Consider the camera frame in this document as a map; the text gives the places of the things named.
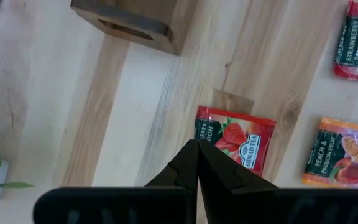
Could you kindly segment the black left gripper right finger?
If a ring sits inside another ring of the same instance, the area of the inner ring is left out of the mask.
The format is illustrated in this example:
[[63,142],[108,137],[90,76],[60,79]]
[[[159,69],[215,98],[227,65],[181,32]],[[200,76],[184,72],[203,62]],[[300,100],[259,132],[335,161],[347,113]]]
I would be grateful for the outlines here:
[[253,208],[251,192],[277,186],[254,174],[206,140],[199,140],[198,177],[209,223],[247,223]]

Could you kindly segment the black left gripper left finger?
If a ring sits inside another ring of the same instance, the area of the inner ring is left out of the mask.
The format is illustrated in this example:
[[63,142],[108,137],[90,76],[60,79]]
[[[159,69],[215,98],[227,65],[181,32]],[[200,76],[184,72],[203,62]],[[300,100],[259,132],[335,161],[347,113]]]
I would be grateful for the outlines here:
[[199,149],[197,140],[189,140],[163,170],[145,186],[183,187],[196,190]]

